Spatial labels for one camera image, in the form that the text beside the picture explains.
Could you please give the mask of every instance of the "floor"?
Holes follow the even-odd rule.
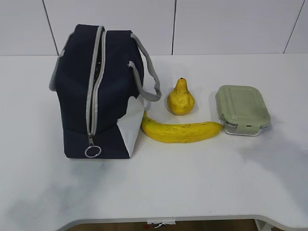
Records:
[[[257,231],[254,220],[207,220],[178,221],[176,225],[160,228],[163,231]],[[157,230],[146,222],[83,224],[70,228],[68,231],[151,231]]]

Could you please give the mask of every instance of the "white wall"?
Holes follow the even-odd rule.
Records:
[[[56,55],[41,0],[1,0],[0,55]]]
[[[45,0],[61,50],[77,24],[132,30],[150,54],[171,54],[174,0]]]
[[[283,53],[303,0],[178,0],[174,54]]]
[[[308,53],[308,0],[297,20],[286,53]]]
[[[58,50],[76,24],[131,29],[150,54],[308,52],[308,0],[45,0]],[[42,0],[0,0],[0,55],[56,55]]]

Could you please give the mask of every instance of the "bag handle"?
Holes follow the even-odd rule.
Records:
[[[60,62],[61,57],[64,55],[65,48],[66,48],[67,43],[68,43],[68,41],[69,41],[69,39],[71,38],[72,35],[73,35],[73,33],[71,33],[68,36],[67,41],[66,41],[66,43],[65,43],[65,45],[63,47],[63,50],[62,50],[61,54],[59,54],[59,56],[57,58],[56,65],[54,67],[54,70],[53,70],[53,73],[52,73],[52,76],[51,76],[51,79],[50,79],[50,82],[49,82],[49,90],[51,90],[51,91],[57,91],[57,89],[56,89],[56,74],[57,74],[59,62]]]
[[[158,100],[160,100],[160,98],[162,96],[162,92],[160,91],[159,79],[158,79],[158,76],[157,76],[157,74],[156,74],[156,72],[154,70],[153,63],[152,63],[152,60],[150,58],[150,55],[146,51],[146,49],[144,48],[144,46],[142,45],[142,43],[140,42],[139,38],[136,35],[131,33],[130,37],[136,41],[138,48],[140,49],[140,51],[145,56],[145,59],[146,59],[146,62],[147,62],[148,72],[153,77],[153,79],[155,81],[154,89],[156,91],[156,94],[152,94],[152,93],[146,92],[143,89],[141,81],[140,81],[139,72],[138,72],[134,62],[130,61],[128,66],[131,67],[132,70],[133,70],[133,75],[134,75],[134,78],[135,78],[137,89],[138,89],[140,95],[142,95],[146,100],[152,101],[152,102],[158,101]]]

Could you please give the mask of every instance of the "white bag panel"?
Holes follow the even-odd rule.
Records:
[[[122,138],[129,156],[131,157],[144,112],[143,97],[131,96],[128,99],[126,114],[118,119],[117,126],[122,134]]]

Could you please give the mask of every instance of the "green lid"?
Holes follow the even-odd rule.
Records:
[[[217,93],[219,117],[237,125],[237,132],[258,132],[270,124],[261,93],[253,87],[225,85]]]

